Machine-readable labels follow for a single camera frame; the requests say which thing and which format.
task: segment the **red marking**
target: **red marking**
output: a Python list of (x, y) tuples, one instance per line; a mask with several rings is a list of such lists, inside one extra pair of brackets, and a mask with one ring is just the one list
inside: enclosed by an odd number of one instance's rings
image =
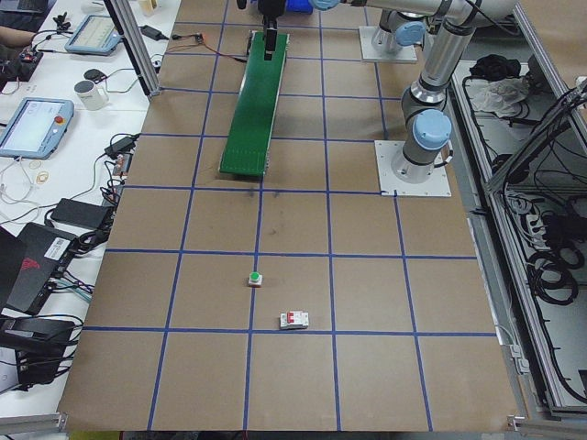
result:
[(40, 269), (40, 265), (32, 258), (26, 257), (22, 260), (21, 270)]

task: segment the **white mug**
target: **white mug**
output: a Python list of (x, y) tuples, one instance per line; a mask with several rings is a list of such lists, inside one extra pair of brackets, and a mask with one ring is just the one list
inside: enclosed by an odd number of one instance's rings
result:
[(82, 100), (88, 110), (99, 110), (106, 105), (110, 98), (102, 87), (98, 87), (90, 80), (79, 81), (73, 90)]

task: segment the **green ramp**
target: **green ramp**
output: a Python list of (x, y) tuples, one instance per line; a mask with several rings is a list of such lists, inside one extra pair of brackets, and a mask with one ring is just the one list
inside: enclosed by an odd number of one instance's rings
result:
[(263, 33), (253, 35), (220, 172), (265, 174), (288, 39), (286, 34), (278, 35), (273, 59), (265, 60)]

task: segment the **white table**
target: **white table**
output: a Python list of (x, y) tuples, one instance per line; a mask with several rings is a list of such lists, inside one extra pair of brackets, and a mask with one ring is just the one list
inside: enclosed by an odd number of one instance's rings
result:
[[(160, 7), (151, 17), (144, 17), (136, 2), (131, 1), (133, 12), (139, 25), (149, 24), (169, 36), (181, 0), (160, 0)], [(72, 28), (79, 24), (84, 13), (80, 0), (58, 0), (43, 28), (54, 28), (52, 17), (67, 11), (72, 17)], [(46, 49), (62, 50), (65, 38), (53, 38), (39, 45)], [(167, 41), (154, 41), (145, 38), (149, 54), (162, 54)], [(81, 56), (74, 54), (46, 53), (30, 82), (23, 82), (11, 95), (0, 96), (0, 121), (8, 121), (21, 100), (25, 97), (48, 97), (70, 99), (75, 105), (75, 114), (64, 138), (57, 150), (46, 160), (25, 160), (24, 169), (33, 179), (46, 171), (49, 178), (42, 184), (36, 184), (29, 200), (40, 204), (55, 204), (61, 198), (69, 198), (87, 190), (93, 183), (93, 164), (104, 153), (110, 138), (116, 133), (138, 133), (142, 128), (149, 100), (143, 95), (137, 83), (129, 93), (111, 93), (109, 104), (98, 111), (85, 110), (73, 91), (73, 86), (83, 79), (83, 73), (89, 69), (100, 69), (110, 73), (117, 69), (130, 68), (130, 59), (122, 44), (107, 57)], [(113, 90), (126, 89), (136, 78), (133, 71), (122, 71), (109, 82)], [(5, 92), (14, 84), (9, 83)], [(12, 159), (0, 158), (0, 170), (11, 163)], [(106, 180), (106, 171), (102, 160), (96, 164), (97, 182), (94, 190), (78, 198), (87, 203), (100, 204), (102, 195), (98, 188)], [(28, 182), (19, 166), (12, 166), (4, 175), (7, 191), (13, 198), (22, 197), (28, 190)], [(32, 205), (19, 203), (6, 205), (0, 202), (0, 211), (10, 218), (17, 217), (30, 209)], [(42, 210), (37, 223), (42, 223)], [(35, 215), (28, 215), (23, 221), (32, 221)], [(23, 225), (6, 224), (4, 228), (16, 235)], [(72, 232), (85, 232), (69, 228)], [(94, 283), (100, 268), (104, 245), (84, 258), (76, 259), (69, 267), (71, 273), (88, 283)], [(40, 314), (73, 314), (84, 319), (88, 303), (73, 292), (52, 294)], [(14, 312), (4, 310), (6, 314)], [(39, 415), (55, 413), (61, 398), (67, 375), (61, 376), (49, 385), (34, 386), (28, 392), (10, 391), (0, 395), (0, 424), (2, 417), (22, 415)]]

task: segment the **blue joint cap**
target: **blue joint cap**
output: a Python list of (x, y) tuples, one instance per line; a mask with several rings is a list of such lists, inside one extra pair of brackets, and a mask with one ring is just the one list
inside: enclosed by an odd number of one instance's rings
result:
[(414, 139), (428, 151), (442, 149), (450, 139), (452, 124), (440, 110), (428, 109), (415, 117)]
[(310, 5), (319, 11), (327, 11), (335, 6), (338, 6), (340, 0), (310, 0)]
[(422, 41), (425, 30), (424, 23), (421, 21), (404, 23), (395, 31), (395, 41), (400, 46), (412, 46)]

